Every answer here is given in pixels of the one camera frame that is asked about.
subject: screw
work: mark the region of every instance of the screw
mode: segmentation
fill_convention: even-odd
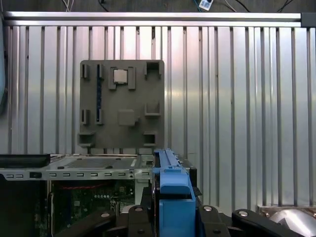
[[[106,218],[106,217],[109,217],[110,215],[109,215],[109,213],[103,213],[102,215],[101,215],[101,217],[103,217],[103,218]]]
[[[243,216],[243,217],[248,216],[248,213],[245,212],[245,211],[240,211],[238,214],[239,214],[240,216]]]
[[[213,210],[212,207],[210,207],[210,206],[205,206],[203,209],[204,209],[205,211],[211,211],[211,210]]]

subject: rectangular slot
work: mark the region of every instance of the rectangular slot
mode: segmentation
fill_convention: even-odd
[[[144,146],[145,147],[154,147],[155,145],[156,145],[156,133],[145,132],[144,133]]]
[[[82,125],[89,125],[89,116],[90,116],[90,111],[89,110],[81,110],[81,120],[80,123]]]
[[[145,68],[145,79],[150,78],[150,75],[156,75],[154,77],[160,79],[159,62],[147,62]]]
[[[30,172],[30,178],[31,179],[40,179],[41,173],[40,172]]]
[[[96,96],[97,96],[97,104],[96,104],[96,124],[102,124],[102,113],[101,113],[101,101],[102,101],[102,69],[101,65],[97,66],[97,88],[96,88]]]
[[[145,104],[145,116],[158,117],[160,116],[160,103],[146,103]]]
[[[87,132],[87,133],[79,133],[79,145],[82,147],[91,147],[94,145],[94,133],[93,132]]]
[[[82,79],[88,79],[88,65],[86,65],[86,64],[81,65],[80,77]]]
[[[97,109],[96,124],[103,125],[103,110]]]

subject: gray plastic panel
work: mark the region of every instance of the gray plastic panel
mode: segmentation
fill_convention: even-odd
[[[82,147],[163,148],[163,61],[82,61],[78,136]]]

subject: metal bar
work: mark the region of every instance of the metal bar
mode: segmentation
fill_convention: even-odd
[[[309,58],[310,58],[310,91],[311,91],[311,140],[312,146],[310,157],[310,205],[316,205],[316,30],[310,29],[309,35]]]
[[[10,21],[7,20],[8,26],[229,26],[229,27],[301,27],[300,22],[272,22],[272,21]]]
[[[136,27],[124,27],[123,59],[136,59]]]
[[[278,145],[277,145],[277,31],[270,28],[270,102],[271,102],[271,182],[272,205],[278,204]]]
[[[183,27],[171,28],[171,148],[184,155]]]
[[[235,209],[245,208],[247,200],[247,85],[245,28],[233,28],[234,118],[235,118]]]
[[[298,22],[301,19],[300,13],[147,13],[147,12],[120,12],[120,13],[97,13],[97,12],[5,12],[5,20],[117,20],[123,19],[128,21],[137,20],[164,20],[170,21],[171,19],[179,21],[194,21],[202,19],[244,19],[249,21],[263,20],[263,21],[294,21]]]
[[[140,56],[139,59],[152,58],[152,28],[140,27],[139,28],[139,45]]]
[[[208,57],[208,101],[209,101],[209,129],[206,131],[206,133],[209,131],[209,145],[210,145],[210,151],[209,160],[210,160],[210,167],[208,167],[208,170],[210,172],[210,179],[209,180],[209,192],[210,192],[210,202],[209,204],[218,206],[219,205],[219,156],[218,156],[218,121],[217,121],[217,115],[218,115],[218,38],[217,38],[217,30],[215,31],[214,27],[208,28],[208,46],[209,49],[207,51],[207,57]]]
[[[200,80],[198,27],[187,28],[187,158],[197,169],[200,167]]]
[[[74,87],[74,100],[75,100],[75,114],[74,114],[74,121],[75,121],[75,132],[73,134],[75,143],[75,152],[76,153],[86,153],[86,149],[80,147],[78,145],[78,132],[80,128],[80,121],[79,121],[79,113],[80,113],[80,63],[82,60],[88,60],[90,57],[90,36],[89,36],[89,27],[77,27],[77,35],[76,35],[76,48],[75,54],[76,57],[74,58],[74,72],[75,77],[73,80],[73,87]]]
[[[232,62],[231,32],[218,28],[218,124],[219,124],[219,206],[232,209]]]
[[[42,27],[30,27],[28,83],[28,153],[40,153]]]
[[[270,31],[269,28],[263,29],[263,75],[264,81],[263,90],[263,126],[264,126],[264,155],[263,155],[263,203],[265,205],[271,205],[272,196],[272,135],[271,135],[271,68],[270,68]]]
[[[294,67],[296,101],[296,169],[297,204],[310,205],[309,181],[309,128],[308,128],[308,78],[307,78],[307,31],[294,30]]]
[[[19,47],[20,47],[20,55],[19,55],[19,67],[18,67],[18,75],[19,75],[19,136],[18,136],[18,144],[19,144],[19,153],[25,153],[26,152],[26,130],[27,130],[27,122],[26,122],[26,111],[27,111],[27,105],[26,105],[26,67],[27,67],[27,29],[26,27],[22,26],[20,27],[20,41],[19,41]]]
[[[20,78],[19,78],[19,67],[20,67],[20,27],[13,27],[13,44],[12,44],[12,88],[11,88],[11,106],[12,106],[12,114],[11,114],[11,132],[12,132],[12,141],[19,140],[19,118],[20,118],[20,103],[19,103],[19,95],[20,95]],[[19,149],[18,142],[11,142],[11,151],[14,154],[23,152]]]
[[[255,111],[256,111],[256,175],[257,175],[257,204],[263,202],[263,174],[262,174],[262,56],[261,56],[261,31],[254,29],[254,86],[255,86]]]
[[[255,35],[254,28],[248,29],[248,70],[249,70],[249,96],[248,96],[248,120],[249,133],[248,142],[250,149],[248,150],[248,204],[247,207],[255,209],[257,206],[257,129],[256,129],[256,84],[255,80]]]
[[[292,95],[292,32],[279,30],[280,120],[282,204],[294,204],[293,170],[293,95]]]
[[[57,142],[57,27],[46,27],[44,35],[43,152],[55,154]]]
[[[61,27],[59,39],[59,137],[58,137],[58,152],[66,153],[66,121],[67,121],[67,27]]]
[[[75,31],[73,27],[67,27],[67,81],[66,81],[66,153],[72,154],[75,152],[75,143],[74,139],[74,123],[75,123],[75,114],[74,114],[74,53],[75,40]]]
[[[202,150],[202,162],[203,162],[203,187],[202,188],[202,193],[203,195],[203,203],[205,204],[210,204],[210,193],[209,188],[210,186],[210,160],[211,156],[210,154],[210,120],[209,120],[209,37],[208,37],[208,28],[203,27],[202,28],[202,118],[203,118],[203,137],[202,141],[203,142],[203,150]]]

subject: motherboard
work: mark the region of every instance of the motherboard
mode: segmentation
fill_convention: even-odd
[[[135,203],[134,180],[54,181],[52,183],[53,233],[69,228],[97,210],[119,214]]]

